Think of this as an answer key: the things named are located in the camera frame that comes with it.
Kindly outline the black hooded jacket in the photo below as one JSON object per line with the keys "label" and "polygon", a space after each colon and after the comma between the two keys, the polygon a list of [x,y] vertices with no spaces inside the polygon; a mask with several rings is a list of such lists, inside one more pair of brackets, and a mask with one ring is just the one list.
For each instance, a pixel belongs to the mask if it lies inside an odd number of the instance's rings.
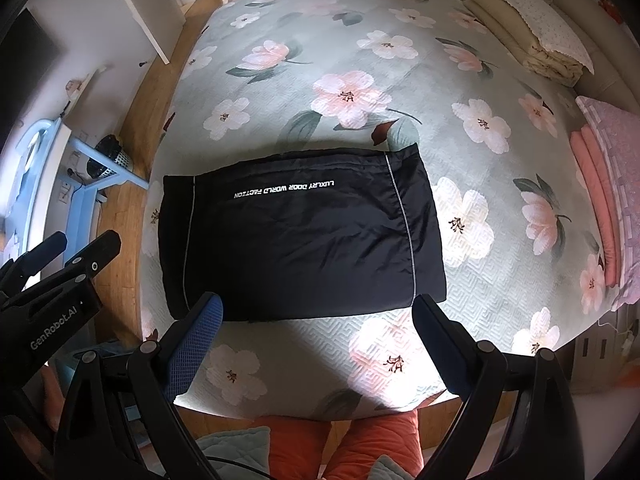
{"label": "black hooded jacket", "polygon": [[415,145],[288,152],[164,177],[157,235],[173,318],[206,292],[228,322],[364,315],[447,295]]}

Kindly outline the white bedside cabinet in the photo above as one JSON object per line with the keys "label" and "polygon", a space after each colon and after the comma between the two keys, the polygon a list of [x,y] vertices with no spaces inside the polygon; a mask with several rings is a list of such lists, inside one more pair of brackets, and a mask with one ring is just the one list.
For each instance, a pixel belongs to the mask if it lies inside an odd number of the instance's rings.
{"label": "white bedside cabinet", "polygon": [[639,342],[639,305],[625,304],[597,320],[575,339],[570,392],[612,388]]}

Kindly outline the black mesh wastebasket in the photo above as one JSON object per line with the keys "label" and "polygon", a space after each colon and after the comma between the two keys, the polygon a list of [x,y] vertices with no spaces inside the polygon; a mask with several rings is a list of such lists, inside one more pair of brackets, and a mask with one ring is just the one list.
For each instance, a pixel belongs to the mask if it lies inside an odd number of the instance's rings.
{"label": "black mesh wastebasket", "polygon": [[[134,170],[134,163],[132,162],[131,157],[124,151],[122,144],[120,144],[119,140],[114,136],[114,134],[109,134],[108,136],[104,136],[94,147],[96,151],[109,160],[125,168],[129,171]],[[114,171],[107,166],[104,166],[97,162],[95,159],[89,158],[86,163],[87,174],[91,179],[99,179],[103,177],[108,177],[111,174],[114,174]]]}

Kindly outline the teal quilted cushion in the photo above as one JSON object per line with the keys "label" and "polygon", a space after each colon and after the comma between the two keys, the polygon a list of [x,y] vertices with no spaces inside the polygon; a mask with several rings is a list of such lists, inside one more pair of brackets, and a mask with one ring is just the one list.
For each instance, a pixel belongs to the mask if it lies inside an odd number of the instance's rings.
{"label": "teal quilted cushion", "polygon": [[267,479],[270,429],[267,426],[209,434],[196,440],[221,479]]}

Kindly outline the orange cushion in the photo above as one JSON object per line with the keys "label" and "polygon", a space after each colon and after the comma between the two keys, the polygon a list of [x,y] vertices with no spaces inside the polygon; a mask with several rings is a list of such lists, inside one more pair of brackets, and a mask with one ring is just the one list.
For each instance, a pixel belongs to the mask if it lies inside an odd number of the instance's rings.
{"label": "orange cushion", "polygon": [[369,479],[384,456],[396,478],[414,478],[424,467],[416,410],[354,420],[326,463],[329,422],[264,416],[252,426],[269,429],[268,464],[278,479]]}

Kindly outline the black television screen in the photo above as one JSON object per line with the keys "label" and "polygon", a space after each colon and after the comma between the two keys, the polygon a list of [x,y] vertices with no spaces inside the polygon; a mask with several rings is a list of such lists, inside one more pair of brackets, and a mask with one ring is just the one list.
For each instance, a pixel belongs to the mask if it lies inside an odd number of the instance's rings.
{"label": "black television screen", "polygon": [[28,9],[24,9],[1,41],[1,146],[60,49]]}

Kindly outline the floral green bedspread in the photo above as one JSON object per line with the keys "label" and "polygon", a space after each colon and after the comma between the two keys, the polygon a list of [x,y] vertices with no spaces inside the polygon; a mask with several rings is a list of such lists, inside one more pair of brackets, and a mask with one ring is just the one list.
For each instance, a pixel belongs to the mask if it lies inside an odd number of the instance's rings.
{"label": "floral green bedspread", "polygon": [[142,328],[212,292],[182,408],[321,420],[445,386],[413,327],[431,296],[501,351],[567,344],[612,308],[570,146],[573,92],[459,0],[240,0],[208,20],[152,166]]}

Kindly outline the folded pink blanket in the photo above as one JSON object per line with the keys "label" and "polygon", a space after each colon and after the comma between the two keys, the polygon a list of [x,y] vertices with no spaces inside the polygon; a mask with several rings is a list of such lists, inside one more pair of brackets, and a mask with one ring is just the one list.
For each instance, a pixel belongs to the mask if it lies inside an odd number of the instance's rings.
{"label": "folded pink blanket", "polygon": [[603,244],[605,285],[612,287],[620,282],[622,250],[620,249],[620,225],[617,220],[608,167],[590,125],[583,125],[582,128],[570,134],[570,148],[585,180],[596,214]]}

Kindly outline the folded purple blanket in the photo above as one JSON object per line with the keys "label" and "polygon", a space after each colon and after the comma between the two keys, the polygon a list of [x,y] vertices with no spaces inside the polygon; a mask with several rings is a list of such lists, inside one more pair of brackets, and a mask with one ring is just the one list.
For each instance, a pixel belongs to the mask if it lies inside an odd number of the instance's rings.
{"label": "folded purple blanket", "polygon": [[615,307],[639,301],[639,116],[586,96],[576,103],[603,156],[620,229],[620,294]]}

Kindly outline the beige padded headboard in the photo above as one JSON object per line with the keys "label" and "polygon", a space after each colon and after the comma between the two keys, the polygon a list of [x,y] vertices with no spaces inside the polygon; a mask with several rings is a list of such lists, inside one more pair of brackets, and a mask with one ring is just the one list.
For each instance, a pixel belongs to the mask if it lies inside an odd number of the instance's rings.
{"label": "beige padded headboard", "polygon": [[564,18],[586,47],[593,70],[575,84],[580,96],[639,113],[639,48],[593,0],[544,0]]}

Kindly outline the white dotted pillow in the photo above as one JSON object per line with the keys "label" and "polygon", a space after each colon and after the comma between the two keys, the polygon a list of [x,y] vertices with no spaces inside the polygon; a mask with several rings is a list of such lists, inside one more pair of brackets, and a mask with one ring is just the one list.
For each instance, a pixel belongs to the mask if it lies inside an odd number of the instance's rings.
{"label": "white dotted pillow", "polygon": [[574,29],[544,0],[503,0],[521,15],[546,51],[560,52],[594,74],[590,55]]}

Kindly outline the folded beige quilt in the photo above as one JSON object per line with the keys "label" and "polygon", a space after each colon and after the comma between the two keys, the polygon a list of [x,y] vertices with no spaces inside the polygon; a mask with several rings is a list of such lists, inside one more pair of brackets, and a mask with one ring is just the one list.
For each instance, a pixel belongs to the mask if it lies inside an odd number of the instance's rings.
{"label": "folded beige quilt", "polygon": [[504,0],[464,0],[463,3],[526,70],[568,88],[577,84],[584,66],[564,53],[546,50],[509,3]]}

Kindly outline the red plush toy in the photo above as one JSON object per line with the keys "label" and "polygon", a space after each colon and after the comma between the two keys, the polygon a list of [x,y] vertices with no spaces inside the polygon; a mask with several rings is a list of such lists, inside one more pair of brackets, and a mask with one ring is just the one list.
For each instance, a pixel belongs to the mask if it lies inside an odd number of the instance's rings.
{"label": "red plush toy", "polygon": [[622,12],[617,9],[617,6],[612,3],[611,0],[598,0],[598,5],[605,10],[606,14],[616,21],[617,24],[621,25],[625,23]]}

